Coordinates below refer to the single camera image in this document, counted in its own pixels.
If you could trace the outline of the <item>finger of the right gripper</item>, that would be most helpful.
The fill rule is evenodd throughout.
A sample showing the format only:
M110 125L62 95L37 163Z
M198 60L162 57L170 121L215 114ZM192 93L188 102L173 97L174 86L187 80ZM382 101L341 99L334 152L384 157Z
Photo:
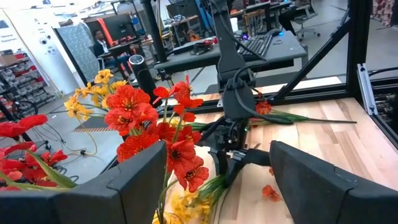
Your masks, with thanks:
M210 150L209 155L213 158L216 175L223 175L228 170L227 154L224 151Z
M227 158L228 168L225 173L224 186L229 187L237 178L240 170L247 164L255 164L270 167L270 154L259 149L245 149L244 151L233 151L232 158Z

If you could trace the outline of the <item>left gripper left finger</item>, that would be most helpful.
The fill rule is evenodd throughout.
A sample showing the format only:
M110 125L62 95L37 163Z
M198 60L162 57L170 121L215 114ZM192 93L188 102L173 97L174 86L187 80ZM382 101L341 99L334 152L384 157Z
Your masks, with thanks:
M166 157L159 141L67 191L0 192L0 224L151 224Z

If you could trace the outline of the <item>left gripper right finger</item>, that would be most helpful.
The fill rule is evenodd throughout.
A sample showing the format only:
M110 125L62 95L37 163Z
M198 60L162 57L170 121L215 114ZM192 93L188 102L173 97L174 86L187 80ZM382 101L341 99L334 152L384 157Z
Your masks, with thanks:
M398 191L281 141L269 153L295 224L398 224Z

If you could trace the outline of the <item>yellow artificial flower stem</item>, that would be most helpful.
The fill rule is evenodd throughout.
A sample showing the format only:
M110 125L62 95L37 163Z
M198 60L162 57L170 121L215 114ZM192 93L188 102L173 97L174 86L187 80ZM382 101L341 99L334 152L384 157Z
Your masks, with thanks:
M186 188L179 186L171 191L172 213L182 224L211 224L218 201L227 190L225 182L225 175L211 179L205 179L204 176L186 178Z
M180 122L179 118L172 118L169 123L171 124L171 126L176 128L178 126L179 122ZM214 122L210 122L210 123L197 123L197 122L187 123L185 121L182 121L181 126L182 127L191 126L194 131L202 132L202 131L206 131L207 129L209 129L213 124L214 124Z
M77 88L72 96L64 102L66 113L71 118L88 120L89 118L104 118L110 110L106 100L114 94L118 87L127 85L126 80L113 81L110 69L100 70L93 82L83 88Z

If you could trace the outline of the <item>hazard striped floor mat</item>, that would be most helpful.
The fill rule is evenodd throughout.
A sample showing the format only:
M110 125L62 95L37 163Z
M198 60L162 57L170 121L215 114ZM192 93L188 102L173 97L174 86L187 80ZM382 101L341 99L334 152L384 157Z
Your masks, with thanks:
M90 118L77 126L73 132L105 132L114 131L109 129L108 125L104 122L103 118Z

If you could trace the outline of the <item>black keyboard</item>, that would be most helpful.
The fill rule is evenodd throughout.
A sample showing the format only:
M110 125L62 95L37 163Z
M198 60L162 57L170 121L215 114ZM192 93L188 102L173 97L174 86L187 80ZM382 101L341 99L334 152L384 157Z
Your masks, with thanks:
M245 61L264 60L267 51L271 45L272 35L264 34L251 37L248 40L242 41L238 47L238 54L240 54Z

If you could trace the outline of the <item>black red desk gadget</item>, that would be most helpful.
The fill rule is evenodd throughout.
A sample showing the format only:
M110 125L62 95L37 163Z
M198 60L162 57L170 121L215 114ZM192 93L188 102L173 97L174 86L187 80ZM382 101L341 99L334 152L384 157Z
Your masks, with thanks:
M197 42L193 45L193 48L190 51L191 55L202 55L204 53L207 53L209 51L212 51L215 44L218 43L217 39L209 39L209 40L204 40L202 42Z

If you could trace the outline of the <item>grey desk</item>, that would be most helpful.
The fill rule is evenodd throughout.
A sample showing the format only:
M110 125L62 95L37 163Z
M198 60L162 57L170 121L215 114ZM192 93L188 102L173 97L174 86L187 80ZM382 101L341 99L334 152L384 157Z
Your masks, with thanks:
M259 68L260 72L294 66L295 58L301 58L305 62L308 60L308 54L296 37L288 31L273 37L265 58L269 65ZM213 50L201 55L192 55L190 52L171 55L166 62L158 63L154 68L166 73L175 73L216 65L219 59L220 50L218 45L215 45Z

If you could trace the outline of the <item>black tower fan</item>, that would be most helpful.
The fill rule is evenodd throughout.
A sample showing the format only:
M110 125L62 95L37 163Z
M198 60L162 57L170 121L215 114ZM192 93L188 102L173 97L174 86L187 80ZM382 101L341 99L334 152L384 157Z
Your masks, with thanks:
M145 62L145 58L142 55L135 54L130 56L129 63L131 64L139 87L150 96L150 103L152 106L158 108L162 104L162 100L155 102L157 99L157 96L154 95L156 85Z

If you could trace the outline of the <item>office chair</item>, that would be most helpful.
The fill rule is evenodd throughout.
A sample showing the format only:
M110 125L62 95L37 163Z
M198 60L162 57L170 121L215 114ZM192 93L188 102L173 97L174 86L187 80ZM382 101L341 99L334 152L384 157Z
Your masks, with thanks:
M297 7L296 10L301 12L299 16L295 16L293 19L296 24L300 25L300 29L295 31L298 41L302 42L306 33L317 37L321 36L315 29L304 26L305 22L318 16L318 12L313 6L313 0L309 0L309 3L306 5Z

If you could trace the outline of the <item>storage shelf with bins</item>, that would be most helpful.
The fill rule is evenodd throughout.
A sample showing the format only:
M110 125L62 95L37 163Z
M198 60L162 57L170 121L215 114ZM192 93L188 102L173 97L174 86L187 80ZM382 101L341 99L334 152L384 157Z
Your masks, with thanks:
M15 119L38 113L55 99L32 57L21 50L0 50L0 103Z

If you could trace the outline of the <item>white equipment cabinet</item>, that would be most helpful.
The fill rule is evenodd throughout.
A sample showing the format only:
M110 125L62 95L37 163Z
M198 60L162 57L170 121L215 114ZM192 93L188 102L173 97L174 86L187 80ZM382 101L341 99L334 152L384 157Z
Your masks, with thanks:
M76 70L55 34L59 24L54 13L46 9L0 9L0 16L9 23L46 84L65 95L80 86Z

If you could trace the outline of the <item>grey patterned divider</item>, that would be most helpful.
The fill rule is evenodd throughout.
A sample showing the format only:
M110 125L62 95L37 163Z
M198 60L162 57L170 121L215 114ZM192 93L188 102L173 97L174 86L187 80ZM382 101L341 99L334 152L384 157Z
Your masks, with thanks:
M90 28L84 22L79 22L54 28L54 32L84 85L93 84L100 63L93 53L94 40Z

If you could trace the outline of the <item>black monitor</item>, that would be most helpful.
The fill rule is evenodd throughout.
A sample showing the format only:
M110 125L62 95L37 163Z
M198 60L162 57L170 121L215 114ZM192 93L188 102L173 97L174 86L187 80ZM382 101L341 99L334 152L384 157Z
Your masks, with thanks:
M132 20L128 14L118 14L104 18L104 24L113 40L136 36Z

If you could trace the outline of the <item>person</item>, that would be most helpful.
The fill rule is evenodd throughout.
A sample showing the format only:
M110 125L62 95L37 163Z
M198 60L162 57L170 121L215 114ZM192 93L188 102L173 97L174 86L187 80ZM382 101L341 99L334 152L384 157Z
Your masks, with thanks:
M93 46L94 55L96 57L99 57L100 55L108 54L109 50L108 50L108 45L105 41L104 34L100 30L94 30L93 38L95 41L94 46ZM128 65L128 59L129 59L128 55L118 56L119 62L121 62L123 64L125 71L127 71L128 74L130 75L132 73L132 70L130 69L130 67ZM108 57L107 59L104 59L104 64L107 67L110 67L110 66L116 67L116 61L112 56Z

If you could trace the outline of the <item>floral patterned divider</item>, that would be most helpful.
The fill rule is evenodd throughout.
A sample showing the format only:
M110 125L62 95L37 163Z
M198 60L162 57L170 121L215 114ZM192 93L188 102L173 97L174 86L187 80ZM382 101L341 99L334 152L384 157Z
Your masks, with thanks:
M383 26L394 25L394 16L398 15L398 0L373 0L372 18Z

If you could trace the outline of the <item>silver aluminium bracket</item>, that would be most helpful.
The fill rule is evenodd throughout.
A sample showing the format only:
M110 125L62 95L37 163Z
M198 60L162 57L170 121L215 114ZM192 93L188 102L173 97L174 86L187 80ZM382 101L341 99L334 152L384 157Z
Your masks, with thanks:
M378 115L372 85L369 79L369 73L365 63L357 64L357 74L358 74L359 87L361 90L361 96L363 99L364 110L370 116Z

